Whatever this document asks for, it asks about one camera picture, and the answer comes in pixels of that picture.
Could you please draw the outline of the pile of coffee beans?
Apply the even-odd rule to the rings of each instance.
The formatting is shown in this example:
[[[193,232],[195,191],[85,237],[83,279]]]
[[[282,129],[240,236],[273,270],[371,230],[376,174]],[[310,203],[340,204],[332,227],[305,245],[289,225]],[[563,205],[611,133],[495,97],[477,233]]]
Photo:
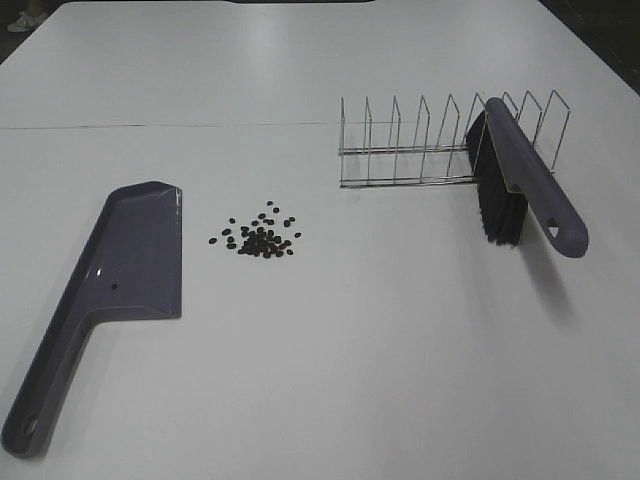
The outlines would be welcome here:
[[[298,227],[295,216],[286,215],[279,203],[269,199],[253,216],[228,217],[207,244],[221,245],[239,256],[280,259],[295,254],[295,244],[303,237]]]

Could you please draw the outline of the purple plastic dustpan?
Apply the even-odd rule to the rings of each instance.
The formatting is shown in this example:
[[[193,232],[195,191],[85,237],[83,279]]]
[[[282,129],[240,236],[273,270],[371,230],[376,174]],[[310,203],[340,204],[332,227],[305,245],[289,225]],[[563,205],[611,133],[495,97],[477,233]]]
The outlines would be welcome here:
[[[114,190],[6,417],[1,432],[5,451],[17,458],[45,452],[97,325],[172,320],[181,313],[181,189],[149,181]]]

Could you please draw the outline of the purple brush black bristles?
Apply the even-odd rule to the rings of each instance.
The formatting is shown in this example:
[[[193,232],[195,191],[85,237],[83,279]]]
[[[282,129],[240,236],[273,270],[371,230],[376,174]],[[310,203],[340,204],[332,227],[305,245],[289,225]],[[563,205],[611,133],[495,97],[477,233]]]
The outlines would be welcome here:
[[[557,252],[568,258],[586,254],[584,221],[502,99],[485,102],[466,144],[489,242],[518,245],[526,213],[532,211]]]

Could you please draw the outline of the white sneaker in background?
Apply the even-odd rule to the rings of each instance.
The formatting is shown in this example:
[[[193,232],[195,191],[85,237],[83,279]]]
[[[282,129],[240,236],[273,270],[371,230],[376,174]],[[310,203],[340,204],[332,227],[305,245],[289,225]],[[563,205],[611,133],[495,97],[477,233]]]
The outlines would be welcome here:
[[[37,16],[31,15],[27,11],[21,11],[18,18],[7,26],[9,33],[29,33],[38,29],[48,18],[48,14],[43,12]]]

